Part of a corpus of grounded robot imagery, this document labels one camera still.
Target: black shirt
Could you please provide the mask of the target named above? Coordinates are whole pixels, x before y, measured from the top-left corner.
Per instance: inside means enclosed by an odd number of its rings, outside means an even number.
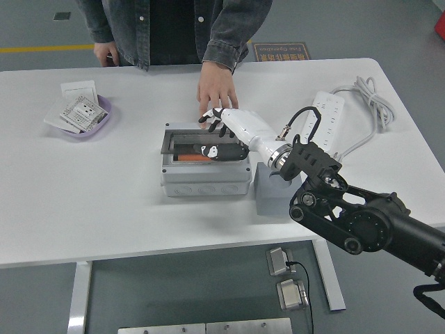
[[[169,55],[173,58],[196,56],[193,3],[193,0],[150,1],[149,47],[152,64],[159,63],[157,58]]]

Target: black cable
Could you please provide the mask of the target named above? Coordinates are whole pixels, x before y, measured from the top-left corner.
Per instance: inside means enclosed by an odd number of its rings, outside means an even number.
[[[445,319],[445,310],[442,306],[436,302],[434,299],[425,296],[424,292],[431,291],[441,291],[445,290],[445,285],[442,284],[431,284],[431,285],[419,285],[415,287],[412,293],[422,304],[424,304],[428,309],[439,315],[442,319]]]
[[[311,285],[310,285],[310,281],[309,281],[309,274],[307,273],[307,270],[306,270],[305,266],[303,266],[302,263],[299,263],[297,261],[286,261],[286,266],[287,267],[293,266],[295,264],[299,264],[305,270],[305,273],[306,273],[306,278],[307,278],[307,301],[309,302],[309,310],[311,312],[311,333],[314,334],[314,316],[312,314],[312,303],[311,303],[311,296],[310,296],[310,287],[311,287]]]
[[[314,112],[315,116],[317,117],[317,121],[315,122],[314,128],[311,131],[311,134],[309,135],[309,137],[307,138],[307,141],[310,142],[312,140],[312,137],[314,137],[314,134],[316,133],[318,126],[321,123],[321,114],[320,111],[318,111],[318,109],[315,106],[306,106],[305,108],[300,109],[299,111],[297,111],[295,113],[295,115],[292,116],[291,120],[289,121],[289,123],[287,123],[287,127],[291,127],[293,121],[302,113],[304,113],[305,111],[311,110]]]

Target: human hand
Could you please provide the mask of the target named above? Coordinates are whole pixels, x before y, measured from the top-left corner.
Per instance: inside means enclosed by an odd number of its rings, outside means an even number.
[[[108,66],[119,66],[119,54],[118,48],[116,47],[116,43],[108,42],[108,43],[95,43],[94,53],[99,59],[100,65],[102,67]],[[113,58],[113,62],[108,61],[108,55],[111,54]]]
[[[238,99],[235,93],[235,85],[232,71],[227,67],[213,61],[205,61],[202,64],[200,82],[197,85],[196,99],[200,103],[200,117],[211,108],[238,108]]]

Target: denim jacket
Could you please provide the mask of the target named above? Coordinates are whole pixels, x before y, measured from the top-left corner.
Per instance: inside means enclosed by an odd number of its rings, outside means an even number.
[[[149,0],[76,0],[94,42],[115,41],[130,63],[147,70]],[[232,71],[248,53],[247,41],[263,24],[272,0],[195,0],[196,51]]]

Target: gray junction box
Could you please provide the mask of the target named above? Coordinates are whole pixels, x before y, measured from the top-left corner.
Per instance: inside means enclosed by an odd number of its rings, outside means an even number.
[[[169,197],[245,195],[252,181],[250,160],[212,161],[193,151],[195,144],[238,143],[196,123],[167,123],[161,148],[161,186]]]

